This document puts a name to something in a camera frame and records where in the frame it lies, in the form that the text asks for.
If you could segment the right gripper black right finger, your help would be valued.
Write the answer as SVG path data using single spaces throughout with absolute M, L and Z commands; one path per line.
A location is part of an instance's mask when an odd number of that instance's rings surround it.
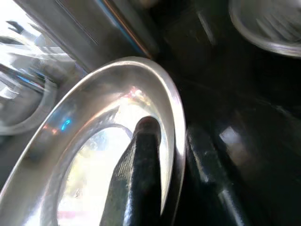
M 185 142 L 188 167 L 210 222 L 214 226 L 250 226 L 250 218 L 209 134 L 189 126 Z

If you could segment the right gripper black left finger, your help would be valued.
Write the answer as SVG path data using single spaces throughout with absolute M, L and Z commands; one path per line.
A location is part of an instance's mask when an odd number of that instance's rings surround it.
M 161 213 L 158 121 L 140 119 L 111 177 L 100 225 L 157 226 Z

